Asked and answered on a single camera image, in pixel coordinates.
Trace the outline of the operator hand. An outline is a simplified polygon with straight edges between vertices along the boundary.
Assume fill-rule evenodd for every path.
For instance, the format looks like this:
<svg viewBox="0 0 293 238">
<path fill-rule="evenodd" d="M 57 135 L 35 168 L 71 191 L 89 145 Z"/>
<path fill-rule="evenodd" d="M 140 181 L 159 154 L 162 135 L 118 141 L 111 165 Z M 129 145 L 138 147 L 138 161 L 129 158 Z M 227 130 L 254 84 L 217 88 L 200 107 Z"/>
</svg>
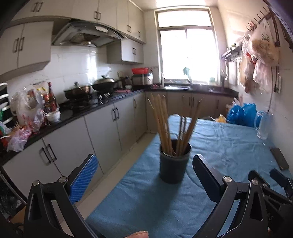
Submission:
<svg viewBox="0 0 293 238">
<path fill-rule="evenodd" d="M 149 238 L 149 233 L 147 231 L 139 231 L 128 235 L 125 238 Z"/>
</svg>

